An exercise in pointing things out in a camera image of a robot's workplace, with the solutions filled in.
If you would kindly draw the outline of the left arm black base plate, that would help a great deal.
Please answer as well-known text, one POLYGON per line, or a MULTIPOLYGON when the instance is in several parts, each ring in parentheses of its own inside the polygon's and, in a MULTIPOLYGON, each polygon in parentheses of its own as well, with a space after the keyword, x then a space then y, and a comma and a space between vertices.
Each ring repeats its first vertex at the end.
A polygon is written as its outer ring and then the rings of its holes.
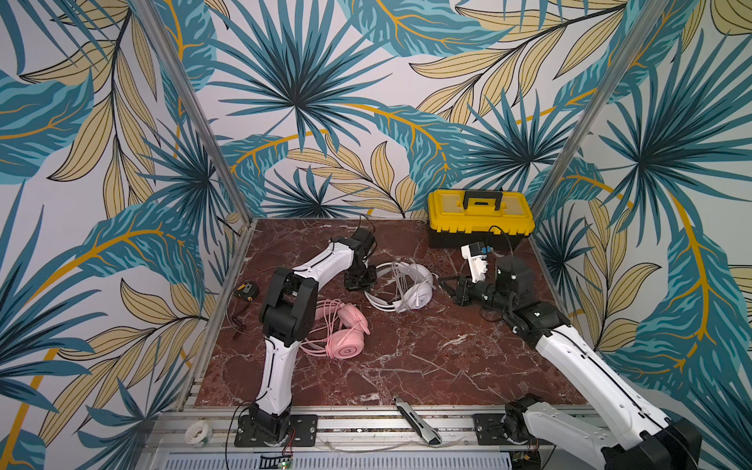
POLYGON ((291 415, 281 420, 260 420, 260 415, 243 415, 238 419, 234 438, 236 448, 312 448, 316 443, 318 416, 291 415))

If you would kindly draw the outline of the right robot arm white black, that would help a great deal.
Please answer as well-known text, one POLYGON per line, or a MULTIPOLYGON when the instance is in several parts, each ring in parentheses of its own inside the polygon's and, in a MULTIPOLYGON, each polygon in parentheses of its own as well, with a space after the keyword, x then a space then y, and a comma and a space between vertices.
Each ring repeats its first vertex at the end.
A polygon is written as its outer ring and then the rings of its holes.
POLYGON ((515 266, 497 269, 497 280, 454 276, 440 281, 460 307, 478 305, 554 365, 598 413, 591 425, 528 394, 505 407, 501 435, 514 444, 543 440, 596 469, 696 469, 702 436, 687 419, 671 419, 644 399, 582 338, 569 319, 523 282, 515 266))

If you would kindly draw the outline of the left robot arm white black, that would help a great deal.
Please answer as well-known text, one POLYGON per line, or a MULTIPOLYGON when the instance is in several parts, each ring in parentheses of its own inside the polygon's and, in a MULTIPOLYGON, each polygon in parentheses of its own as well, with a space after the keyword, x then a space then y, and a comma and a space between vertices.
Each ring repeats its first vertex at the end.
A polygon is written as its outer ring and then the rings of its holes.
POLYGON ((329 242, 308 262, 295 268, 278 268, 262 304, 260 322, 266 341, 266 362, 256 405, 263 413, 280 418, 292 404, 292 378, 298 350, 315 356, 345 360, 360 354, 368 321, 354 305, 321 300, 319 289, 338 275, 349 290, 364 291, 376 281, 368 264, 375 237, 358 229, 349 237, 329 242))

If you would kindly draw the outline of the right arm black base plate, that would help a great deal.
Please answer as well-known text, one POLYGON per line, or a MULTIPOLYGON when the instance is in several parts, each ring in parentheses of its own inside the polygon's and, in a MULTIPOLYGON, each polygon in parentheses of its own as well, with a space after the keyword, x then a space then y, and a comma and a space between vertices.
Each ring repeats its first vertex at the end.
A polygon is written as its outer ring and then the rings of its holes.
POLYGON ((554 443, 554 434, 546 427, 544 415, 525 413, 476 413, 472 415, 473 430, 480 446, 534 446, 536 441, 554 443))

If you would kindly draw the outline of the pink headphones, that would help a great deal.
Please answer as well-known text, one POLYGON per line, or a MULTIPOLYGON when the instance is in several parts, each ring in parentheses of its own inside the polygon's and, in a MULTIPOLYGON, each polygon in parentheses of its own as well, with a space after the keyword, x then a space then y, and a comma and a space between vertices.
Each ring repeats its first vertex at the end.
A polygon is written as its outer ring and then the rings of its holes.
POLYGON ((313 328, 301 344, 305 354, 349 360, 362 353, 370 329, 364 314, 355 305, 340 300, 318 301, 315 320, 322 320, 323 325, 313 328))

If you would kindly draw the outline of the white grey headphones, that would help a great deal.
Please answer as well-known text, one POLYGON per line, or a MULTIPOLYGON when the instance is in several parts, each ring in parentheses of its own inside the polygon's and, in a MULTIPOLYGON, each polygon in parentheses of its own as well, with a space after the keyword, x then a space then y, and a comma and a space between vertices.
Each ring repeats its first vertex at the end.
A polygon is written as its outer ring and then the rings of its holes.
POLYGON ((397 297, 388 302, 369 292, 364 295, 372 307, 384 313, 404 313, 423 309, 433 299, 435 276, 422 264, 383 262, 376 266, 377 278, 391 275, 397 287, 397 297))

